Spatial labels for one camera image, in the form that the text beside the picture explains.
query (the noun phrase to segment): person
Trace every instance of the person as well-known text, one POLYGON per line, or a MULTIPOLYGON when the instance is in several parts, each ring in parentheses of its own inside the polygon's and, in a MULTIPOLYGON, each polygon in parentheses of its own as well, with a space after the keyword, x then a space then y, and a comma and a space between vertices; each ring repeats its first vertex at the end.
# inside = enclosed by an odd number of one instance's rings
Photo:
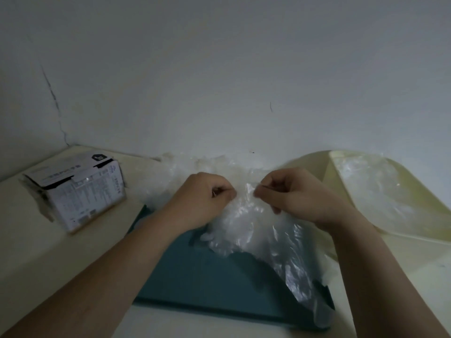
MULTIPOLYGON (((276 214, 286 211, 332 236, 359 338, 449 338, 371 223, 308 171, 273 171, 254 195, 276 214)), ((235 196, 222 176, 191 175, 166 206, 3 338, 110 337, 172 241, 211 221, 235 196)))

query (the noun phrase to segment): box flap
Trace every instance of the box flap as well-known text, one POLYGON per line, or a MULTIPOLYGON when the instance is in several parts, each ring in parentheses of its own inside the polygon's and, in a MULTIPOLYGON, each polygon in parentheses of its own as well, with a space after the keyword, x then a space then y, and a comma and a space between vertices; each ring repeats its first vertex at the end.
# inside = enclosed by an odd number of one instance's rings
POLYGON ((100 150, 90 150, 68 158, 51 161, 47 165, 26 172, 25 176, 40 187, 47 187, 85 170, 90 170, 109 159, 111 158, 100 150))

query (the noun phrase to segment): black logo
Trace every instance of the black logo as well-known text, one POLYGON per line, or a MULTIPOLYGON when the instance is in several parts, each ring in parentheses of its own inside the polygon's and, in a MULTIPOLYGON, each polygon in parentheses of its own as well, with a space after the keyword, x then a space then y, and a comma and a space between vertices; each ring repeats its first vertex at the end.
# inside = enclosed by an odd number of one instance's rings
POLYGON ((94 154, 93 159, 96 161, 100 161, 100 160, 106 159, 106 156, 104 156, 103 154, 94 154))

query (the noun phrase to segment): person's right arm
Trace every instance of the person's right arm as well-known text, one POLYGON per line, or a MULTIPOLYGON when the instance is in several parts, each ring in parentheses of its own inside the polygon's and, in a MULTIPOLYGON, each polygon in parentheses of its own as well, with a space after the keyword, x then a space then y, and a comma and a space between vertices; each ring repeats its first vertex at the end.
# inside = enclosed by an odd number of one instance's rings
POLYGON ((373 225, 308 171, 273 171, 255 196, 330 233, 358 337, 450 337, 373 225))

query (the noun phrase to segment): transparent plastic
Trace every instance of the transparent plastic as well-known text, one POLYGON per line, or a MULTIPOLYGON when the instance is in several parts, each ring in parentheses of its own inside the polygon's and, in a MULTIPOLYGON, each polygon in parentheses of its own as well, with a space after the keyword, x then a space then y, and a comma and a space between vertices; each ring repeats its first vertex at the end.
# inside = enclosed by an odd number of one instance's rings
POLYGON ((313 312, 315 324, 329 327, 334 310, 319 293, 329 261, 315 245, 315 228, 288 214, 275 215, 271 207, 253 196, 253 191, 268 171, 246 169, 222 156, 195 159, 164 155, 152 175, 143 169, 140 182, 128 196, 138 196, 150 208, 158 209, 170 199, 193 173, 215 173, 227 178, 237 197, 207 227, 201 240, 211 250, 227 256, 245 251, 270 265, 285 282, 297 301, 313 312))
POLYGON ((451 216, 418 204, 396 167, 380 155, 333 158, 355 207, 389 233, 441 238, 451 230, 451 216))

